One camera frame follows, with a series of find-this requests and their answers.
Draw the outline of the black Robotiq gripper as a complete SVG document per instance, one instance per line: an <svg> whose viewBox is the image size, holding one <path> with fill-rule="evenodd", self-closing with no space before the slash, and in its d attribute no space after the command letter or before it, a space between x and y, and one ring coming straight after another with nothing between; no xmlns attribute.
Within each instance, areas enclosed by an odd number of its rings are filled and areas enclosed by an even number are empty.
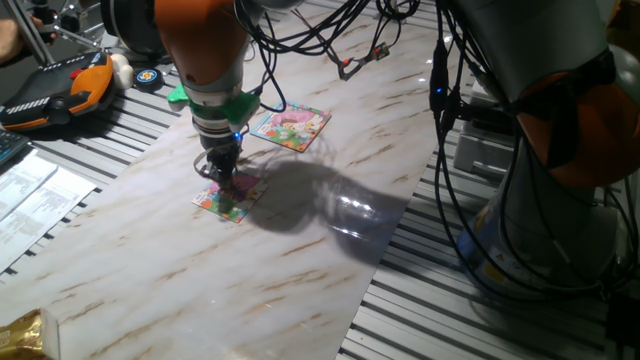
<svg viewBox="0 0 640 360"><path fill-rule="evenodd" d="M220 189L234 189L242 140L235 137L202 137L201 145L207 151L207 163L201 167L201 172L205 176L211 176Z"/></svg>

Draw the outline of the person's bare hand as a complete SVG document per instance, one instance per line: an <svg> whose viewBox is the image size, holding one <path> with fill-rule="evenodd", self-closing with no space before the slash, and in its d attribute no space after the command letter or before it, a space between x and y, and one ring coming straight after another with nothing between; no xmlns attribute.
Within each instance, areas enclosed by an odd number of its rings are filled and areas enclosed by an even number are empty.
<svg viewBox="0 0 640 360"><path fill-rule="evenodd" d="M2 19L0 22L0 60L7 63L15 58L23 48L20 28L14 20Z"/></svg>

